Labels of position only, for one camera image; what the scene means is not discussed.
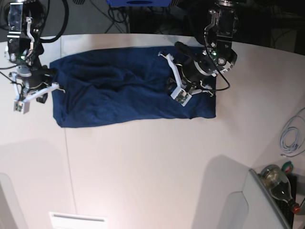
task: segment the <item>table surface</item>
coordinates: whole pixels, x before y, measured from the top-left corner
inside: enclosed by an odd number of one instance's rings
[[[69,35],[47,44],[41,61],[176,41],[198,45],[180,36]],[[305,106],[304,56],[242,43],[233,49],[238,61],[225,75],[232,87],[217,93],[217,117],[211,120],[60,129],[51,97],[45,105],[32,103],[26,115],[13,113],[13,88],[1,78],[0,172],[11,177],[29,228],[50,228],[48,211],[105,216],[111,229],[217,228],[226,197],[243,188],[249,167],[283,164],[279,133]],[[218,78],[217,86],[225,82]],[[292,162],[302,172],[305,155]],[[296,217],[295,228],[301,220]]]

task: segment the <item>metal bracket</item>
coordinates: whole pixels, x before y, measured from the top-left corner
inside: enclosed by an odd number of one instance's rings
[[[19,95],[18,95],[18,97],[16,97],[16,99],[14,101],[14,111],[19,111],[22,114],[27,113],[30,110],[30,102],[32,100],[39,98],[39,97],[43,96],[44,94],[52,92],[59,88],[60,88],[59,84],[54,82],[54,83],[52,83],[52,85],[50,87],[43,88],[43,89],[35,92],[34,94],[28,96],[27,98],[25,98],[22,101],[19,101]]]
[[[29,49],[29,53],[28,53],[28,55],[26,56],[26,58],[28,58],[31,54],[32,54],[32,52],[33,52],[33,50],[34,50],[34,42],[35,42],[35,39],[34,39],[34,37],[32,36],[32,34],[31,34],[31,24],[32,24],[32,21],[33,21],[33,18],[31,18],[31,17],[27,17],[26,18],[26,22],[27,22],[27,36],[30,38],[30,49]]]
[[[17,82],[17,73],[16,72],[12,72],[11,73],[11,77],[13,79],[13,81]],[[14,90],[15,90],[15,95],[16,95],[16,98],[15,98],[15,101],[18,101],[20,100],[20,94],[19,94],[19,91],[18,91],[18,85],[14,83]]]
[[[208,45],[208,35],[209,35],[209,30],[211,28],[213,28],[216,24],[216,19],[217,19],[217,15],[218,13],[216,12],[216,10],[214,9],[210,9],[209,10],[209,13],[211,14],[212,16],[212,20],[211,20],[211,23],[209,25],[207,25],[204,29],[204,40],[205,40],[205,45]]]
[[[186,86],[182,84],[182,80],[181,80],[180,73],[179,73],[178,68],[177,68],[177,64],[175,64],[173,62],[174,57],[170,54],[165,56],[162,53],[159,53],[158,56],[162,56],[163,58],[165,58],[167,60],[168,64],[169,64],[169,66],[171,67],[172,71],[173,71],[173,74],[175,76],[175,80],[176,80],[176,83],[177,83],[177,87],[172,92],[171,98],[173,98],[174,100],[179,102],[182,106],[186,106],[186,104],[190,101],[190,99],[192,98],[192,96],[194,94],[209,93],[211,95],[211,97],[214,96],[214,94],[211,91],[209,91],[209,90],[212,89],[211,86],[208,85],[208,84],[207,85],[202,85],[202,82],[201,82],[201,87],[205,88],[205,89],[208,89],[208,90],[197,89],[197,90],[192,91],[192,93],[186,92],[186,90],[185,90]]]

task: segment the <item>bottle cap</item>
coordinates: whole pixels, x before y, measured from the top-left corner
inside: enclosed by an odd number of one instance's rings
[[[293,164],[291,163],[291,161],[286,162],[286,163],[283,164],[283,166],[282,166],[282,171],[283,171],[285,174],[291,174],[293,169],[294,169],[294,166],[293,166]]]
[[[297,213],[299,213],[301,210],[300,206],[298,204],[294,205],[292,208],[291,208],[291,211],[296,215]]]

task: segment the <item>wrinkled fabric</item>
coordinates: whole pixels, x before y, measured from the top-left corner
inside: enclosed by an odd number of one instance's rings
[[[93,127],[157,118],[214,118],[216,98],[196,94],[183,107],[169,96],[171,68],[159,52],[185,59],[175,47],[119,48],[83,52],[50,64],[58,70],[53,116],[61,127]],[[211,77],[214,88],[216,81]]]

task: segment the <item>white label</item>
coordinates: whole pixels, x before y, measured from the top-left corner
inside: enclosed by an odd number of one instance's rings
[[[90,217],[50,212],[54,229],[108,229],[105,217]]]

